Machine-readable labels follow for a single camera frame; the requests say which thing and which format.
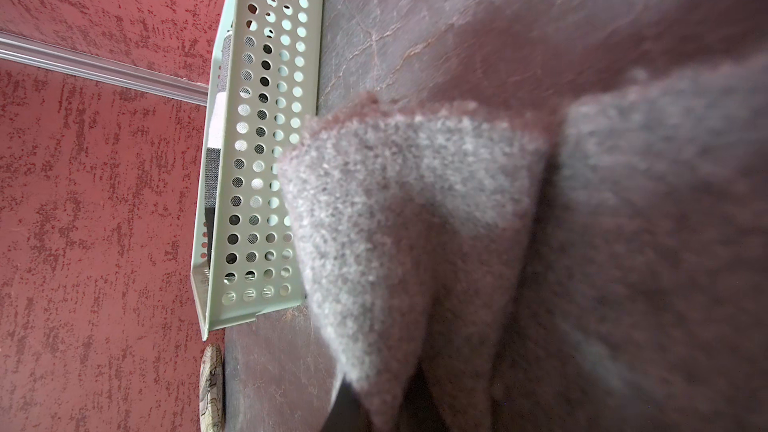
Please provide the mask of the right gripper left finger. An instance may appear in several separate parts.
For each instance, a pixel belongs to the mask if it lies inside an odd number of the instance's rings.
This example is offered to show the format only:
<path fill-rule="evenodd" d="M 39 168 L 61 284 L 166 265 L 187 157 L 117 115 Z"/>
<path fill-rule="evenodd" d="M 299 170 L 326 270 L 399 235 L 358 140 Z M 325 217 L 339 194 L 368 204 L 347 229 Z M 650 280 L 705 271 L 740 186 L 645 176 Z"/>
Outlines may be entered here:
<path fill-rule="evenodd" d="M 368 432 L 368 413 L 346 377 L 339 384 L 321 432 Z"/>

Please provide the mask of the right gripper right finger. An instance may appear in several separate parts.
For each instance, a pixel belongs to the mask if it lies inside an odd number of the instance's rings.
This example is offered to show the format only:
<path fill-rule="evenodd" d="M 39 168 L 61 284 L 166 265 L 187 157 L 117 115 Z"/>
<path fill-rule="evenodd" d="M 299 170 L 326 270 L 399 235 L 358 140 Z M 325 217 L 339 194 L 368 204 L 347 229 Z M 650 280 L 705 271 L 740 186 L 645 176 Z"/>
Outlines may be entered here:
<path fill-rule="evenodd" d="M 421 366 L 417 367 L 408 383 L 399 411 L 398 430 L 404 432 L 447 431 Z"/>

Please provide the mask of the grey cloth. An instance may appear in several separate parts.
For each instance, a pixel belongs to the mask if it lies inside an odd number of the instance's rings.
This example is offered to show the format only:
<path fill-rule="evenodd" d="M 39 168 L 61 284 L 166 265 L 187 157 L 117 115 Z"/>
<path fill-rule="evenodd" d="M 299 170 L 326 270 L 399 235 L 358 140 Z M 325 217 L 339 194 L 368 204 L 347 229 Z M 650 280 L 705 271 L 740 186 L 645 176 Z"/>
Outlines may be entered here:
<path fill-rule="evenodd" d="M 398 430 L 767 427 L 767 58 L 557 119 L 373 96 L 279 162 L 309 308 Z"/>

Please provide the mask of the black white checkered scarf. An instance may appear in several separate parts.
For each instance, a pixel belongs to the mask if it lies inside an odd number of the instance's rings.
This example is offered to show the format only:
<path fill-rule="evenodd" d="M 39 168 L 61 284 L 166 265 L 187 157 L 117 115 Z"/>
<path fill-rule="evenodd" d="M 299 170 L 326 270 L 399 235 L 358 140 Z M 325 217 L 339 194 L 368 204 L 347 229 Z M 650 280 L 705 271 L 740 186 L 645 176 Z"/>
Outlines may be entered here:
<path fill-rule="evenodd" d="M 214 94 L 214 106 L 210 122 L 207 126 L 208 140 L 206 141 L 204 164 L 204 212 L 208 245 L 206 246 L 207 263 L 212 262 L 212 244 L 214 219 L 218 192 L 221 150 L 224 144 L 225 118 L 227 108 L 227 86 L 229 78 L 229 62 L 231 58 L 232 32 L 224 36 L 222 44 L 221 64 L 219 66 L 217 92 Z"/>

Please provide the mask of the pale green plastic basket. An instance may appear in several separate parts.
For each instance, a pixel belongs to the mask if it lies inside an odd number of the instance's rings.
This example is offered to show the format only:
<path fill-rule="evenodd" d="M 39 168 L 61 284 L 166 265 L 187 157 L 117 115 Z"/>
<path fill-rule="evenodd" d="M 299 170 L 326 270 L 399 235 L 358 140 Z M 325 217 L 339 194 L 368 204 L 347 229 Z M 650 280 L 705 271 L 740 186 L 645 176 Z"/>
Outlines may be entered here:
<path fill-rule="evenodd" d="M 190 280 L 203 336 L 305 297 L 278 159 L 317 111 L 323 0 L 225 0 L 211 62 Z M 224 36 L 232 32 L 212 262 L 204 164 Z"/>

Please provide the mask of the crumpled beige rag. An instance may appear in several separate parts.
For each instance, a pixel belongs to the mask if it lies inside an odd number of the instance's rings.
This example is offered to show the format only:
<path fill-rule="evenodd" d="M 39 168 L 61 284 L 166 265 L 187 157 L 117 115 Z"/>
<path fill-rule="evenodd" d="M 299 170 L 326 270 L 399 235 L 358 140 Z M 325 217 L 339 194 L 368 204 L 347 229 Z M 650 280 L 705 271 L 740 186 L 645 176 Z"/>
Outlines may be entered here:
<path fill-rule="evenodd" d="M 221 432 L 225 425 L 223 352 L 209 344 L 202 356 L 199 375 L 199 422 L 202 432 Z"/>

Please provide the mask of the left corner aluminium post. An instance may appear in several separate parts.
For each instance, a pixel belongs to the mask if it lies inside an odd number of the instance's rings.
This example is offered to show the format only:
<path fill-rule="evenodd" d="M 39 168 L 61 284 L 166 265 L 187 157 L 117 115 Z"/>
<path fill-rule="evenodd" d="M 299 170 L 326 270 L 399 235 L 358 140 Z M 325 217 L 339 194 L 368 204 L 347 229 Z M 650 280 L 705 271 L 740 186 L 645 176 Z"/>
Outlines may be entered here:
<path fill-rule="evenodd" d="M 60 74 L 206 106 L 209 86 L 1 32 L 1 58 Z"/>

